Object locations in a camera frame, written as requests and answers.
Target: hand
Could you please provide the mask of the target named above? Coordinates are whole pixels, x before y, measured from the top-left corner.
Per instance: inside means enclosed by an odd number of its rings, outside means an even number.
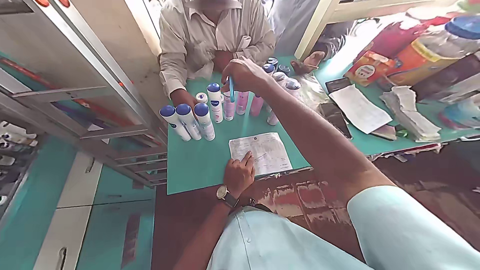
[[[213,69],[217,72],[222,72],[233,59],[233,52],[217,50],[215,51],[215,58],[213,58]]]
[[[290,64],[296,75],[308,74],[318,68],[318,64],[324,57],[325,53],[323,51],[315,51],[303,62],[291,61]]]
[[[253,183],[255,178],[253,160],[252,152],[248,151],[241,161],[230,159],[227,163],[223,184],[227,186],[230,194],[236,199]]]
[[[195,105],[198,103],[198,100],[194,96],[192,96],[185,89],[181,89],[181,88],[171,92],[170,98],[172,99],[172,103],[174,107],[177,107],[182,103],[185,103],[185,104],[188,104],[193,110]]]
[[[261,67],[252,60],[240,56],[228,63],[222,73],[222,83],[227,83],[222,91],[228,90],[227,77],[232,76],[235,91],[248,92],[262,95],[262,91],[270,88],[270,85],[276,84],[275,80],[268,75]]]

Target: wristwatch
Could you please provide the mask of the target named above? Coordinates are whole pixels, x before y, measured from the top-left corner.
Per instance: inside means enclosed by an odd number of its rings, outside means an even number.
[[[227,190],[226,185],[221,185],[217,190],[216,190],[216,197],[219,200],[224,200],[224,202],[230,206],[231,208],[234,208],[237,203],[239,202],[238,199],[236,199],[230,192]]]

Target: watch face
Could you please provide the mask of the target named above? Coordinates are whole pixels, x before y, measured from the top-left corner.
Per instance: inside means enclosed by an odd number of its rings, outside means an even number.
[[[227,195],[227,186],[222,185],[216,190],[216,197],[221,199]]]

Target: mobile phone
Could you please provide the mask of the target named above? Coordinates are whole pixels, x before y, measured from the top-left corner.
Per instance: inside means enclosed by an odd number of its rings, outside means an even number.
[[[327,87],[327,91],[329,94],[343,89],[347,86],[352,85],[348,78],[341,78],[338,80],[333,80],[330,82],[326,82],[325,86]],[[325,103],[321,104],[322,110],[324,111],[324,117],[341,133],[347,138],[351,139],[352,134],[348,130],[347,123],[345,122],[345,115],[343,114],[342,110],[338,107],[336,103]]]

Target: green table top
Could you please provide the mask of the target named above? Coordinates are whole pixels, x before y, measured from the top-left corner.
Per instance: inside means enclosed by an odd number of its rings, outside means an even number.
[[[293,57],[279,57],[278,61],[281,64],[290,66],[289,61],[291,59],[293,59]],[[320,69],[315,72],[315,76],[324,89],[326,89],[325,82],[343,77],[345,71],[350,68],[351,63],[345,59],[335,57],[322,63]],[[209,83],[220,83],[220,78],[220,74],[213,74],[210,81],[205,79],[189,80],[187,81],[186,88],[191,94],[196,95],[199,92],[206,92],[206,87]],[[357,88],[359,88],[372,103],[388,112],[393,118],[390,110],[388,110],[383,101],[380,100],[379,96],[382,94],[382,91],[377,88],[375,84],[369,87],[357,86]],[[252,99],[253,94],[250,93],[249,105],[244,115],[235,114],[232,121],[223,120],[221,123],[213,123],[216,137],[212,141],[207,141],[202,138],[199,141],[190,140],[184,142],[171,130],[171,127],[169,127],[168,133],[172,135],[168,136],[167,194],[223,183],[224,168],[227,160],[230,159],[228,141],[241,137],[267,132],[278,132],[285,145],[293,169],[309,166],[282,125],[280,123],[275,126],[267,124],[266,118],[268,113],[265,109],[262,109],[262,112],[257,117],[250,117],[248,115]],[[442,136],[442,142],[455,140],[461,136],[480,134],[480,131],[473,129],[459,131],[449,129],[443,125],[436,116],[444,108],[443,104],[432,102],[431,104],[417,104],[417,107],[421,114],[442,128],[439,132]],[[352,143],[365,155],[392,152],[431,144],[416,143],[407,138],[387,141],[373,135],[367,135],[351,124],[348,124],[348,129],[353,137],[351,140]]]

